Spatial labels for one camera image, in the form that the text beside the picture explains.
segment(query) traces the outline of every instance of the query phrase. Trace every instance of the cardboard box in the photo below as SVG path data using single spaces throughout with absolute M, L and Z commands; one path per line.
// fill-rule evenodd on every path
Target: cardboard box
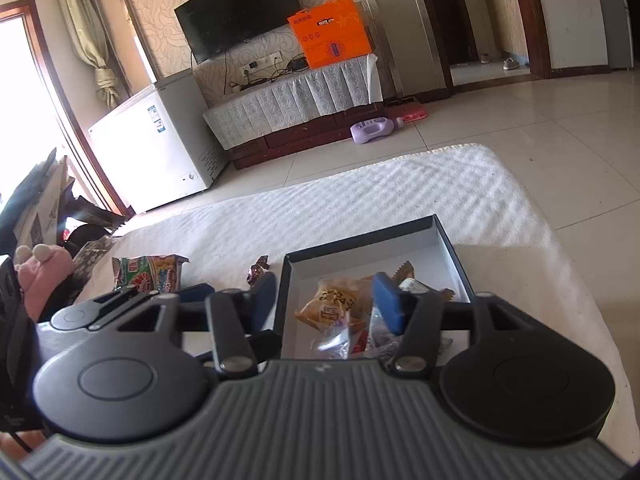
M 288 20 L 311 68 L 373 52 L 353 0 L 329 0 Z
M 283 336 L 281 357 L 318 357 L 312 342 L 319 332 L 296 320 L 294 311 L 311 300 L 319 278 L 391 276 L 407 260 L 420 282 L 450 288 L 455 301 L 472 301 L 471 285 L 436 215 L 286 254 L 273 325 Z

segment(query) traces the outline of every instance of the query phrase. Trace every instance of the television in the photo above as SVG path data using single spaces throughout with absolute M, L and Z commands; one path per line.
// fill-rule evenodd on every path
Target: television
M 175 9 L 196 63 L 285 25 L 298 0 L 189 0 Z

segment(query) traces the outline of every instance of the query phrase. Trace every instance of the open box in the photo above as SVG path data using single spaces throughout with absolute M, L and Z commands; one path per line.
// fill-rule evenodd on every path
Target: open box
M 450 288 L 455 301 L 469 303 L 474 293 L 436 215 L 337 242 L 286 254 L 273 329 L 282 334 L 283 358 L 313 359 L 318 330 L 296 320 L 294 312 L 311 300 L 320 278 L 389 276 L 409 261 L 415 279 L 437 290 Z

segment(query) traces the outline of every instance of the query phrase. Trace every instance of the detergent bottle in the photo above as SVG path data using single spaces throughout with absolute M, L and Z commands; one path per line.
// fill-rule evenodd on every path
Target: detergent bottle
M 388 136 L 395 128 L 401 128 L 403 124 L 402 117 L 393 120 L 386 117 L 368 119 L 351 127 L 351 137 L 356 144 L 364 144 L 371 139 Z

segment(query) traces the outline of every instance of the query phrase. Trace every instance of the stuffed animal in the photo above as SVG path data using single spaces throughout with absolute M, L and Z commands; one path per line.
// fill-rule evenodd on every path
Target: stuffed animal
M 73 258 L 62 247 L 38 244 L 33 252 L 24 245 L 18 247 L 14 261 L 27 314 L 38 322 L 51 293 L 74 272 Z

